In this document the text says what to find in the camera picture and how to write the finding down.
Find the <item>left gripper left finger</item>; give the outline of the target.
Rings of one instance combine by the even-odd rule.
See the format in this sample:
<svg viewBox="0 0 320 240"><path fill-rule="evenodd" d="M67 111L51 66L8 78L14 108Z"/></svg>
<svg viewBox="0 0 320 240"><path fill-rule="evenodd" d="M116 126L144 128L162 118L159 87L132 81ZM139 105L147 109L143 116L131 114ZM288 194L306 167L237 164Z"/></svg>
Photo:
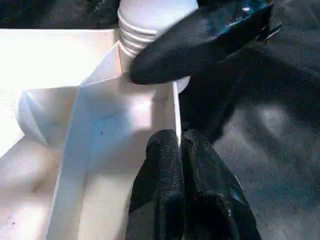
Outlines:
<svg viewBox="0 0 320 240"><path fill-rule="evenodd" d="M154 133L132 185L125 238L180 240L185 223L185 185L176 133Z"/></svg>

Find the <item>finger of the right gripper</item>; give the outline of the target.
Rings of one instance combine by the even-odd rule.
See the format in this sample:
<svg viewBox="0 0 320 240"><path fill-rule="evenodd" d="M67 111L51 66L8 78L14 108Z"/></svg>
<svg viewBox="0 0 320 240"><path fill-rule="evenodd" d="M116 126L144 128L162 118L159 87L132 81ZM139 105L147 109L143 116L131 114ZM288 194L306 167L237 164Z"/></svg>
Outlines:
<svg viewBox="0 0 320 240"><path fill-rule="evenodd" d="M179 80L220 64L254 39L249 17L271 0L212 0L171 26L132 61L134 84Z"/></svg>

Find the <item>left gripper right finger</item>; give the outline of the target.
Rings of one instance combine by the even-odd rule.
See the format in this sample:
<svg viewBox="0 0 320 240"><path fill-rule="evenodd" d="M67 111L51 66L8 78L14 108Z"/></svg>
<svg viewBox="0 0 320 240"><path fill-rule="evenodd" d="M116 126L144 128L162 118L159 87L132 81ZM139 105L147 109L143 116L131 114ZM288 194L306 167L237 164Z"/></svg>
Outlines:
<svg viewBox="0 0 320 240"><path fill-rule="evenodd" d="M186 240L259 240L256 218L236 176L196 129L183 132Z"/></svg>

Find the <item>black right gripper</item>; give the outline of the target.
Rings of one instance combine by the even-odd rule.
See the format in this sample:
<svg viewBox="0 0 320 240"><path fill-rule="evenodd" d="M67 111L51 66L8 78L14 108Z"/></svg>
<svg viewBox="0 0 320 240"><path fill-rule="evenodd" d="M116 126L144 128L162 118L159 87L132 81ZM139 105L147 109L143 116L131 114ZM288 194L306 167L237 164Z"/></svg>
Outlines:
<svg viewBox="0 0 320 240"><path fill-rule="evenodd" d="M282 28L282 22L273 18L274 5L254 10L248 18L247 33L256 41L268 41Z"/></svg>

